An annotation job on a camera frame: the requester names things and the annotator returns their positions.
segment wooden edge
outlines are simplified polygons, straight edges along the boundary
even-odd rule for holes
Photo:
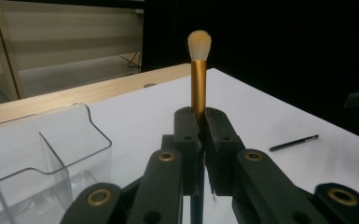
[[[30,97],[0,104],[0,123],[37,114],[74,103],[89,104],[130,91],[143,89],[147,84],[159,84],[190,75],[190,63],[183,63],[128,77],[115,78],[64,91]]]

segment acrylic container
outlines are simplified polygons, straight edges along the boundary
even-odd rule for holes
[[[0,123],[0,223],[59,223],[83,189],[110,182],[111,146],[84,104]]]

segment black object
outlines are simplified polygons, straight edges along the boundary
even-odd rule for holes
[[[106,183],[85,189],[61,224],[182,223],[184,195],[196,199],[191,204],[191,223],[202,223],[199,178],[204,152],[212,191],[232,197],[239,223],[359,223],[358,192],[325,183],[314,194],[308,193],[296,187],[267,154],[247,149],[224,112],[208,107],[204,119],[205,128],[199,130],[189,107],[176,111],[174,135],[163,135],[161,149],[152,154],[140,179],[122,190]],[[110,188],[118,198],[101,209],[87,209],[90,195],[103,201],[105,194],[98,192]]]
[[[282,149],[282,148],[285,148],[285,147],[292,147],[292,146],[295,146],[295,145],[298,145],[298,144],[301,144],[301,143],[306,143],[306,142],[308,142],[310,140],[317,139],[318,137],[319,137],[319,135],[316,134],[314,136],[301,138],[301,139],[298,139],[298,140],[295,140],[295,141],[291,141],[291,142],[288,142],[288,143],[278,145],[276,147],[271,147],[269,149],[269,151],[275,151],[275,150]]]

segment gold brush handle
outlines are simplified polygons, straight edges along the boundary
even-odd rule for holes
[[[191,109],[199,125],[206,105],[206,61],[191,61]]]

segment cable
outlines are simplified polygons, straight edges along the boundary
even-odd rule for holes
[[[136,55],[138,55],[138,63],[134,63],[133,60],[135,59]],[[126,61],[128,61],[127,63],[127,67],[136,67],[138,68],[138,72],[141,72],[141,66],[139,65],[139,62],[141,61],[141,57],[142,57],[142,52],[135,52],[135,54],[133,55],[132,59],[131,60],[128,60],[126,59],[125,57],[123,56],[120,56],[121,58],[125,59]]]

